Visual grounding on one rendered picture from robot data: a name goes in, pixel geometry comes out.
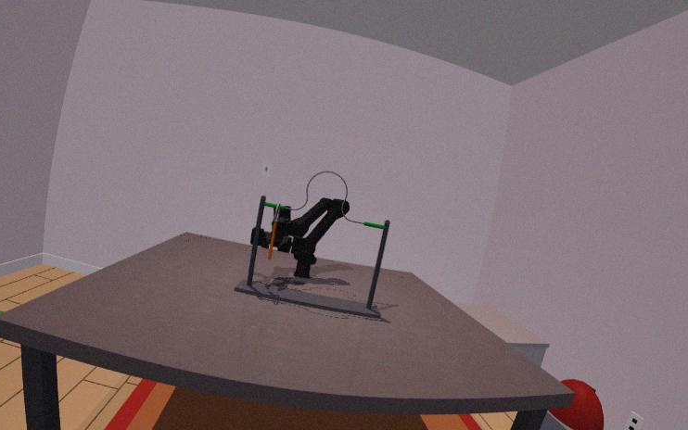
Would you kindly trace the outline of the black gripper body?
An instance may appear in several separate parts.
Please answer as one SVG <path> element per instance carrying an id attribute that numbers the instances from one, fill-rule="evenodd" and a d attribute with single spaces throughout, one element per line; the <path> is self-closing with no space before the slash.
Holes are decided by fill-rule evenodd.
<path id="1" fill-rule="evenodd" d="M 251 243 L 252 245 L 253 245 L 253 240 L 254 240 L 255 231 L 256 231 L 256 227 L 253 228 L 253 229 L 252 229 L 252 232 L 251 232 L 250 243 Z M 262 233 L 263 233 L 263 232 L 264 232 L 264 229 L 260 229 L 259 239 L 258 239 L 258 240 L 259 240 L 258 246 L 261 245 L 261 237 L 262 237 Z M 284 236 L 286 236 L 286 235 L 283 234 L 283 233 L 275 232 L 275 235 L 274 235 L 274 247 L 278 247 L 278 245 L 281 244 L 281 242 L 283 241 Z M 295 235 L 294 235 L 293 242 L 291 243 L 291 246 L 292 246 L 291 253 L 301 255 L 301 254 L 302 254 L 302 253 L 301 253 L 301 250 L 302 250 L 302 246 L 303 246 L 303 241 L 304 241 L 303 237 L 299 237 L 299 236 L 295 236 Z"/>

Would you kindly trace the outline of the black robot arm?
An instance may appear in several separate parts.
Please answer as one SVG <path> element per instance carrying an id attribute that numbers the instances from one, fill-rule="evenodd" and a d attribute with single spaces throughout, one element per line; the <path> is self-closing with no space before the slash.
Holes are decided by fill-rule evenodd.
<path id="1" fill-rule="evenodd" d="M 291 220 L 291 209 L 280 209 L 276 232 L 286 236 L 303 237 L 309 230 L 310 225 L 316 221 L 326 211 L 325 216 L 314 227 L 310 234 L 303 238 L 301 255 L 294 254 L 294 259 L 298 260 L 295 277 L 311 279 L 310 266 L 315 264 L 316 258 L 313 255 L 316 244 L 324 236 L 331 225 L 339 218 L 343 217 L 341 207 L 344 200 L 321 198 L 320 201 L 308 210 L 303 216 Z"/>

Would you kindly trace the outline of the dark grey two-post wire frame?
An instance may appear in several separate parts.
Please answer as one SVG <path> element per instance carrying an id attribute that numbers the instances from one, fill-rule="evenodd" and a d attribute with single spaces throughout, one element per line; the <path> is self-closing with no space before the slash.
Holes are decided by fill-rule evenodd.
<path id="1" fill-rule="evenodd" d="M 322 172 L 335 173 L 333 171 L 320 171 L 320 172 L 314 174 L 313 177 L 319 173 L 322 173 Z M 337 173 L 335 173 L 335 174 L 338 175 L 343 180 L 344 184 L 346 185 L 344 179 L 339 174 L 337 174 Z M 309 180 L 309 182 L 307 184 L 307 188 L 306 188 L 306 195 L 307 195 L 306 202 L 299 209 L 302 209 L 308 201 L 308 186 L 309 186 L 311 179 Z M 348 195 L 347 185 L 346 185 L 346 191 L 347 191 L 346 197 L 342 203 L 341 211 L 342 211 L 342 214 L 345 217 L 345 219 L 347 219 L 348 221 L 351 221 L 348 218 L 346 218 L 346 216 L 343 213 L 343 205 L 344 205 L 346 198 L 347 198 L 347 195 Z M 350 314 L 380 319 L 381 313 L 380 313 L 377 305 L 372 304 L 372 302 L 373 302 L 374 293 L 375 293 L 375 289 L 376 289 L 376 282 L 377 282 L 380 264 L 381 264 L 383 256 L 384 256 L 385 246 L 386 246 L 387 237 L 388 237 L 388 233 L 389 233 L 390 221 L 386 220 L 385 225 L 375 224 L 375 223 L 371 223 L 371 222 L 352 221 L 352 222 L 361 223 L 365 226 L 384 229 L 383 234 L 382 234 L 380 249 L 379 249 L 379 253 L 378 253 L 378 258 L 376 261 L 375 274 L 374 274 L 374 277 L 372 279 L 372 283 L 370 286 L 370 291 L 369 291 L 367 303 L 356 302 L 356 301 L 351 301 L 351 300 L 346 300 L 346 299 L 341 299 L 341 298 L 335 298 L 335 297 L 326 297 L 326 296 L 322 296 L 322 295 L 316 295 L 316 294 L 312 294 L 312 293 L 306 293 L 306 292 L 301 292 L 301 291 L 297 291 L 297 290 L 282 288 L 282 287 L 278 287 L 276 285 L 268 285 L 268 284 L 263 284 L 263 283 L 252 281 L 254 268 L 255 268 L 254 263 L 255 263 L 255 258 L 256 258 L 258 244 L 259 244 L 258 239 L 259 239 L 259 233 L 260 233 L 260 229 L 261 229 L 261 220 L 262 220 L 262 215 L 263 215 L 263 211 L 264 211 L 264 206 L 271 207 L 271 208 L 276 208 L 276 206 L 277 206 L 277 204 L 265 202 L 265 200 L 266 200 L 266 196 L 265 195 L 261 196 L 258 216 L 257 216 L 257 220 L 256 220 L 256 231 L 254 234 L 254 240 L 253 240 L 253 245 L 252 245 L 252 250 L 251 250 L 251 259 L 250 259 L 250 264 L 249 264 L 249 269 L 248 269 L 248 279 L 247 280 L 243 279 L 241 282 L 239 282 L 235 287 L 235 291 L 247 293 L 248 295 L 253 295 L 253 296 L 257 296 L 257 297 L 267 297 L 270 299 L 281 300 L 281 301 L 285 301 L 287 303 L 301 305 L 301 306 L 305 306 L 305 307 L 311 307 L 311 308 L 316 308 L 316 309 L 321 309 L 321 310 L 330 310 L 330 311 L 340 312 L 340 313 L 350 313 Z"/>

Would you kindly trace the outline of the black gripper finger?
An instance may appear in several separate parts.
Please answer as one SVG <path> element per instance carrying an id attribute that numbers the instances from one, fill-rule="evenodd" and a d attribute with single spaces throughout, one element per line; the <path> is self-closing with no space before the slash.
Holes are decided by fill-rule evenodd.
<path id="1" fill-rule="evenodd" d="M 288 253 L 291 249 L 291 243 L 292 243 L 292 237 L 284 236 L 283 241 L 277 247 L 277 251 L 282 251 L 282 252 Z"/>
<path id="2" fill-rule="evenodd" d="M 263 232 L 261 237 L 261 247 L 269 248 L 271 233 Z"/>

